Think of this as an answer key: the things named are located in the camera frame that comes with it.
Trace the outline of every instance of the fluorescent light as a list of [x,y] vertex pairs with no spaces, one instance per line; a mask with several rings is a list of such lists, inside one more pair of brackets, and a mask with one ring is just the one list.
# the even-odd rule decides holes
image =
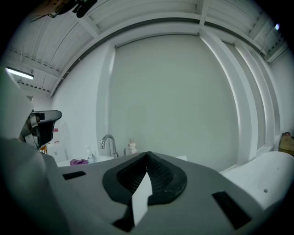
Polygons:
[[29,74],[27,74],[27,73],[19,72],[19,71],[16,71],[16,70],[10,69],[10,68],[6,68],[6,71],[9,72],[9,73],[12,73],[12,74],[15,74],[15,75],[21,76],[21,77],[23,77],[23,78],[28,78],[28,79],[31,79],[31,80],[34,79],[33,75],[29,75]]
[[275,29],[278,31],[280,28],[280,24],[276,24]]

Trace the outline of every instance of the white ceiling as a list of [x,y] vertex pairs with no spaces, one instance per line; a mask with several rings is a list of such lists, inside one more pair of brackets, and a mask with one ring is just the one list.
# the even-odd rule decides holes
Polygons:
[[52,95],[75,55],[86,51],[100,34],[122,22],[150,15],[184,16],[200,19],[200,24],[220,26],[259,50],[264,47],[265,57],[284,43],[280,33],[271,30],[272,20],[250,0],[98,0],[81,19],[70,11],[54,19],[25,20],[11,39],[4,61],[34,75],[34,80],[18,82]]

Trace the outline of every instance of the faucet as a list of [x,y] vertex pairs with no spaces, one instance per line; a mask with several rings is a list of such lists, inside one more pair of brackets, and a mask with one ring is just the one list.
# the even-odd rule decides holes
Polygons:
[[102,140],[101,140],[101,145],[100,145],[100,147],[101,147],[102,149],[105,149],[105,142],[106,142],[106,140],[107,140],[108,138],[111,138],[111,139],[112,139],[112,144],[113,144],[113,155],[114,155],[115,157],[119,157],[119,154],[116,152],[115,141],[114,141],[114,137],[113,137],[112,135],[110,135],[110,134],[105,135],[105,136],[102,138]]

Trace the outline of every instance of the white bottle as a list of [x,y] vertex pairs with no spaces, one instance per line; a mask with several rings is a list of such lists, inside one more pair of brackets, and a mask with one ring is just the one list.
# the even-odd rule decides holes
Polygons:
[[128,146],[129,146],[129,154],[137,153],[137,145],[133,139],[130,139]]
[[90,150],[90,145],[87,145],[86,148],[87,148],[88,163],[94,163],[95,158],[94,158],[92,151]]

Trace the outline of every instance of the pink cloth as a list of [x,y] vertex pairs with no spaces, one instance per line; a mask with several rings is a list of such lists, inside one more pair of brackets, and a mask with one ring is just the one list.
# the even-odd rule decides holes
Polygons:
[[70,161],[70,165],[73,166],[73,165],[81,165],[81,164],[88,164],[89,162],[85,159],[82,159],[82,160],[77,160],[77,159],[73,159]]

